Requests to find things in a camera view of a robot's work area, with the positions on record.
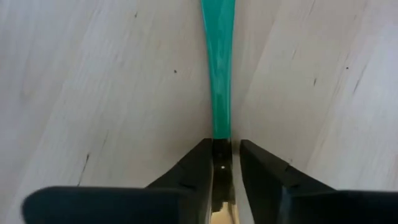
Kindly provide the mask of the gold knife green handle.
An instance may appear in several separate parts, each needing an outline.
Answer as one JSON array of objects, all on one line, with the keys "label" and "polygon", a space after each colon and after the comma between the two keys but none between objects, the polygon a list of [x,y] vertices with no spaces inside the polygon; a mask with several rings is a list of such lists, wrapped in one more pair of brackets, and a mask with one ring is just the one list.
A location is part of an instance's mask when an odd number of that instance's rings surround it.
[{"label": "gold knife green handle", "polygon": [[210,224],[238,224],[231,148],[231,62],[235,0],[201,0],[212,107]]}]

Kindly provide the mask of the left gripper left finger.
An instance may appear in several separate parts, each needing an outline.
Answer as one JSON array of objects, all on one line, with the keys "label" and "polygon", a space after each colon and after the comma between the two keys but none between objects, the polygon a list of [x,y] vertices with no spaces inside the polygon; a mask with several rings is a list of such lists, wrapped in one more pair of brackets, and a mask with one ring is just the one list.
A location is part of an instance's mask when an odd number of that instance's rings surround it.
[{"label": "left gripper left finger", "polygon": [[144,188],[54,186],[21,205],[26,224],[206,224],[211,139]]}]

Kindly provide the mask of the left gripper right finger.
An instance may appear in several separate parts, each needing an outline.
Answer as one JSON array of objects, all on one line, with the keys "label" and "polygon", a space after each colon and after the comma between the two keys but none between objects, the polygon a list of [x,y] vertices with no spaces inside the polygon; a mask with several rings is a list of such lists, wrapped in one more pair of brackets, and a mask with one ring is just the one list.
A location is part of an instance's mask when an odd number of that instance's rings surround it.
[{"label": "left gripper right finger", "polygon": [[239,152],[255,224],[398,224],[398,192],[333,189],[249,140]]}]

